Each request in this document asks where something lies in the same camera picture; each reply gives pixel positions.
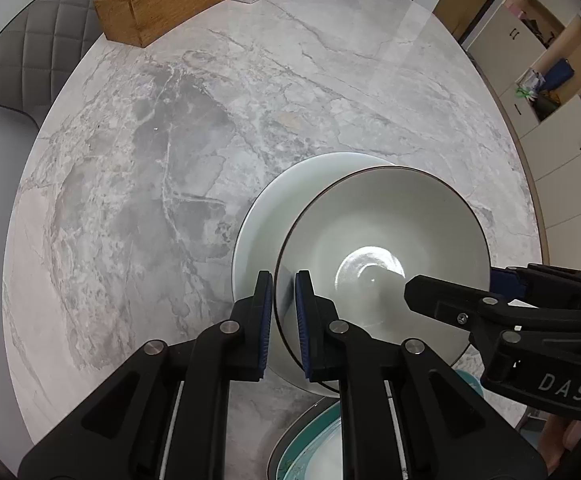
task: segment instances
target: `wooden box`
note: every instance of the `wooden box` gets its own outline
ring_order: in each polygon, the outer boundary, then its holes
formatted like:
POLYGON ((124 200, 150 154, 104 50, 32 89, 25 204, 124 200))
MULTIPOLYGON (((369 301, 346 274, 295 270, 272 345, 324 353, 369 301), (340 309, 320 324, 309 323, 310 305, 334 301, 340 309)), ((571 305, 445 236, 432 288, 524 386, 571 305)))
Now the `wooden box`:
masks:
POLYGON ((223 0, 95 0, 106 38, 145 47, 223 0))

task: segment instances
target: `white plate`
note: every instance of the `white plate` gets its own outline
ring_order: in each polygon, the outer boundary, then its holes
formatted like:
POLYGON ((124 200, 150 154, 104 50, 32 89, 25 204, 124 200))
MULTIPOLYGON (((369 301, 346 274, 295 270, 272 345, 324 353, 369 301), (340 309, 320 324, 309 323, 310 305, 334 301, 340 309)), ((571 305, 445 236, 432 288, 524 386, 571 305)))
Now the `white plate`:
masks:
POLYGON ((385 166, 343 177, 297 218, 275 272, 276 308, 289 348, 301 355, 294 301, 299 270, 341 319, 377 339, 416 337, 446 363, 465 351, 469 333, 412 312, 405 284, 419 274, 489 290, 490 255, 470 206, 423 171, 385 166))
MULTIPOLYGON (((286 234, 319 192, 347 174, 387 164, 390 162, 365 153, 327 153, 302 160, 275 178, 254 201, 237 235, 232 270, 235 301, 253 294, 260 270, 274 272, 286 234)), ((282 343, 274 316, 270 323, 268 366, 306 391, 336 396, 305 380, 303 370, 282 343)))

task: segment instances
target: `metal screw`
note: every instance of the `metal screw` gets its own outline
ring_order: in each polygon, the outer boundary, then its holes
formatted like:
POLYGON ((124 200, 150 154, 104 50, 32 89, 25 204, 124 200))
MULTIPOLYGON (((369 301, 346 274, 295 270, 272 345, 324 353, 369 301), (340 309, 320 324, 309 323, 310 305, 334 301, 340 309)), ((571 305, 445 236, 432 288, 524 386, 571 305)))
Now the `metal screw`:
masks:
POLYGON ((513 332, 512 330, 507 330, 501 336, 506 343, 518 343, 521 341, 521 336, 517 332, 513 332))
POLYGON ((224 321, 221 325, 219 325, 219 330, 224 334, 234 334, 239 330, 239 323, 237 321, 233 321, 229 319, 228 321, 224 321))
POLYGON ((335 319, 334 321, 331 321, 330 325, 328 325, 328 328, 331 330, 331 332, 336 334, 345 334, 349 329, 348 323, 342 321, 341 319, 335 319))
POLYGON ((419 339, 408 339, 405 346, 406 350, 411 354, 420 354, 426 350, 426 345, 424 345, 423 341, 419 341, 419 339))
POLYGON ((163 350, 164 342, 160 341, 159 339, 153 339, 144 345, 144 352, 146 352, 148 355, 157 355, 160 354, 163 350))

